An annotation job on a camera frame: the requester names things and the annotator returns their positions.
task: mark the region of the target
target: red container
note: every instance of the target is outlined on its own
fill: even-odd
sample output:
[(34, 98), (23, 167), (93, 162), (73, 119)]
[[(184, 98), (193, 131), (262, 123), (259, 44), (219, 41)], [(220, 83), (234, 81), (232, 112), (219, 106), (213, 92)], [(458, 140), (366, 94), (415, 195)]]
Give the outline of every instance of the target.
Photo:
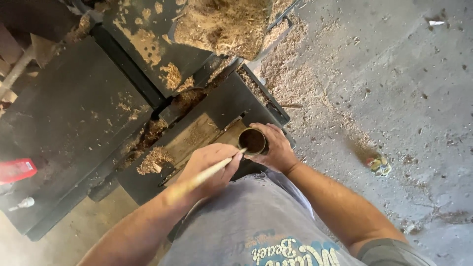
[(32, 177), (37, 171), (29, 158), (0, 162), (0, 185)]

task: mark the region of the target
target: black machine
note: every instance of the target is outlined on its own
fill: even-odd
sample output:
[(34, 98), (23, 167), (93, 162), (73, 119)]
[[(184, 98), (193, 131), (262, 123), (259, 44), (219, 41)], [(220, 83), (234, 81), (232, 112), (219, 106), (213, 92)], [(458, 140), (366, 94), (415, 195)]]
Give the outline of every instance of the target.
[[(268, 30), (287, 19), (285, 15), (295, 4)], [(143, 8), (154, 10), (154, 5), (155, 1), (141, 1), (139, 7), (129, 6), (128, 15), (136, 16)], [(175, 11), (181, 8), (175, 1), (164, 1), (163, 5), (168, 11), (154, 14), (151, 19), (156, 23), (141, 26), (156, 36), (167, 34)], [(0, 196), (0, 209), (21, 234), (33, 241), (44, 236), (87, 195), (98, 201), (121, 185), (142, 205), (160, 193), (174, 166), (165, 165), (159, 174), (146, 175), (140, 175), (136, 168), (154, 147), (169, 144), (202, 114), (220, 130), (238, 117), (247, 126), (261, 122), (282, 127), (289, 121), (251, 67), (238, 58), (224, 65), (222, 79), (190, 111), (176, 112), (172, 102), (177, 94), (159, 77), (160, 67), (171, 62), (179, 69), (182, 81), (193, 77), (196, 87), (205, 88), (214, 71), (228, 60), (209, 51), (160, 43), (165, 52), (158, 65), (151, 67), (114, 24), (121, 19), (119, 8), (118, 4), (112, 6), (103, 22), (92, 27), (90, 36), (55, 56), (0, 118), (0, 161), (31, 158), (38, 166), (36, 175), (11, 184)], [(242, 71), (261, 90), (267, 99), (265, 104), (242, 79)], [(165, 134), (128, 167), (120, 168), (129, 158), (127, 145), (149, 129), (150, 119), (158, 117), (168, 123)], [(291, 136), (287, 137), (294, 147)], [(245, 161), (235, 178), (252, 168)], [(27, 197), (34, 198), (33, 206), (8, 211)]]

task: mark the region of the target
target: right hand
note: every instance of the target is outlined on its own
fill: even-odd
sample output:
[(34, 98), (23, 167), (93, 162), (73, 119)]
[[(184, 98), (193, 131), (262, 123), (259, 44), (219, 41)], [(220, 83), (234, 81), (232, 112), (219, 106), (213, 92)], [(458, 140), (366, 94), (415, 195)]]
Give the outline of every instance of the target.
[(269, 143), (269, 151), (267, 155), (245, 155), (245, 158), (284, 175), (289, 174), (300, 163), (280, 128), (273, 124), (263, 125), (261, 123), (252, 123), (250, 127), (258, 129), (264, 134)]

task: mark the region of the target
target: left hand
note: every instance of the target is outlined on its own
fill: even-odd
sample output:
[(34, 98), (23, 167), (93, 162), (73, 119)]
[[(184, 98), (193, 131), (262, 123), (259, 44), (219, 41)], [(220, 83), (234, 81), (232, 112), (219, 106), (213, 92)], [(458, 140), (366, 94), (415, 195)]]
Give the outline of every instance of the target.
[(192, 153), (191, 158), (187, 162), (184, 171), (177, 179), (176, 184), (189, 182), (195, 178), (197, 174), (212, 165), (226, 158), (233, 157), (232, 161), (227, 164), (227, 166), (192, 191), (192, 195), (195, 196), (197, 200), (213, 196), (228, 185), (230, 179), (238, 170), (242, 156), (243, 154), (239, 152), (239, 149), (229, 144), (214, 143), (197, 149)]

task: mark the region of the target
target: cylindrical container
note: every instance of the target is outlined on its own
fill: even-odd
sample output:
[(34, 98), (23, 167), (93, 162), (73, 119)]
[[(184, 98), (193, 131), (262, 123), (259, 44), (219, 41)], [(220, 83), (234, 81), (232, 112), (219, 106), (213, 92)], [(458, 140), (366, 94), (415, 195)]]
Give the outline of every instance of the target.
[(247, 148), (245, 154), (253, 156), (256, 154), (265, 155), (268, 153), (268, 141), (264, 134), (255, 129), (248, 127), (240, 133), (238, 137), (238, 148)]

